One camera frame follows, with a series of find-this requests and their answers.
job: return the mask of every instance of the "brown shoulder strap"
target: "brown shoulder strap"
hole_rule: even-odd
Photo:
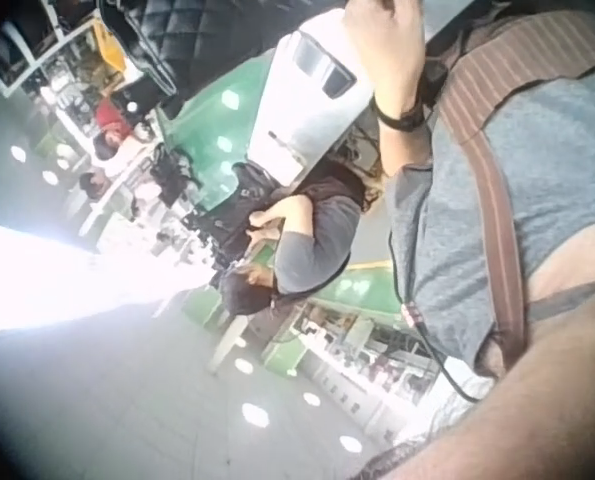
[[[483,128],[517,90],[556,78],[578,78],[593,68],[594,15],[557,11],[522,17],[456,63],[438,103],[476,180],[495,337],[506,369],[525,349],[523,280],[506,180]]]

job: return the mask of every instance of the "black wristband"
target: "black wristband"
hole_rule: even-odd
[[[375,97],[371,98],[370,106],[377,115],[377,118],[386,126],[399,130],[400,132],[414,132],[424,124],[424,107],[417,99],[415,106],[409,112],[404,113],[399,119],[391,118],[382,112],[377,106]]]

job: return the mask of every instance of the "window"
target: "window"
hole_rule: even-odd
[[[295,37],[295,65],[316,81],[329,98],[341,97],[355,84],[357,78],[314,38],[303,32],[296,33]]]

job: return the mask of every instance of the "white pillar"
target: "white pillar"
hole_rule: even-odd
[[[232,321],[224,335],[221,337],[219,344],[215,348],[213,357],[208,362],[208,370],[211,373],[216,373],[219,366],[222,364],[228,353],[235,346],[237,339],[248,327],[250,323],[247,316],[239,315]]]

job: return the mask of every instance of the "black cord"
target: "black cord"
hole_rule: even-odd
[[[394,259],[395,255],[393,252],[393,245],[392,245],[392,232],[390,233],[390,235],[388,237],[388,249],[390,250],[390,256]],[[395,295],[397,296],[397,299],[399,300],[399,302],[402,305],[404,305],[404,302],[401,301],[401,297],[399,296],[399,288],[397,285],[398,284],[397,263],[395,261],[393,261],[393,283],[394,283],[394,287],[395,287]],[[480,401],[479,398],[471,397],[470,395],[468,395],[464,391],[464,389],[461,388],[461,386],[455,381],[455,379],[452,377],[452,375],[450,375],[448,373],[448,370],[446,370],[446,367],[444,366],[444,362],[440,361],[440,359],[439,359],[437,350],[435,349],[435,347],[433,347],[431,345],[430,341],[428,340],[429,332],[428,332],[428,327],[426,326],[426,324],[423,321],[419,321],[419,319],[415,319],[415,320],[416,320],[415,327],[416,327],[417,331],[419,332],[419,336],[421,337],[421,340],[424,343],[426,350],[428,350],[428,353],[430,353],[430,356],[433,357],[433,360],[435,362],[437,362],[437,364],[439,365],[439,370],[446,377],[446,380],[448,380],[448,383],[450,383],[450,386],[453,387],[455,392],[457,392],[457,394],[461,398],[466,400],[467,402],[479,403],[479,401]]]
[[[471,397],[470,395],[468,395],[464,391],[464,389],[461,388],[461,386],[455,381],[455,379],[448,373],[448,371],[446,370],[446,367],[444,366],[444,362],[441,362],[439,360],[437,351],[428,341],[428,327],[426,326],[426,324],[423,322],[415,323],[415,327],[417,328],[417,331],[419,332],[419,336],[421,337],[421,341],[424,343],[426,350],[428,350],[430,355],[433,357],[433,360],[435,360],[435,362],[437,362],[437,364],[439,365],[439,370],[441,371],[441,373],[444,374],[444,376],[446,377],[446,380],[448,380],[448,383],[450,383],[450,386],[453,387],[453,389],[459,394],[459,396],[461,398],[463,398],[464,400],[466,400],[467,402],[479,403],[479,401],[481,399]]]

